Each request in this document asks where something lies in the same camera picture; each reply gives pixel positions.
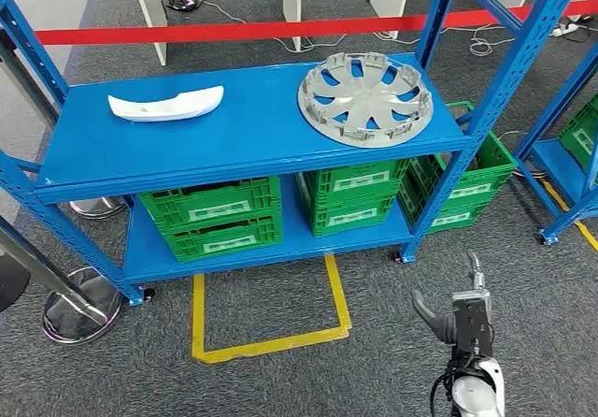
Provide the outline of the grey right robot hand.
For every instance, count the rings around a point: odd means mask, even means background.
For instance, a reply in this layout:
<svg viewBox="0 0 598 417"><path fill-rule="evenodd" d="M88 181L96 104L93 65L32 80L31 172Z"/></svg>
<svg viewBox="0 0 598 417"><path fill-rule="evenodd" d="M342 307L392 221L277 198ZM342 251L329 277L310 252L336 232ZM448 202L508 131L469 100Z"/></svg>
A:
<svg viewBox="0 0 598 417"><path fill-rule="evenodd" d="M484 274L477 256L471 250L467 252L470 260L471 272L468 274L473 290L482 290L485 286ZM411 292L412 305L415 311L427 324L438 340L446 344L456 344L457 326L453 314L436 314L431 310L423 294L419 290Z"/></svg>

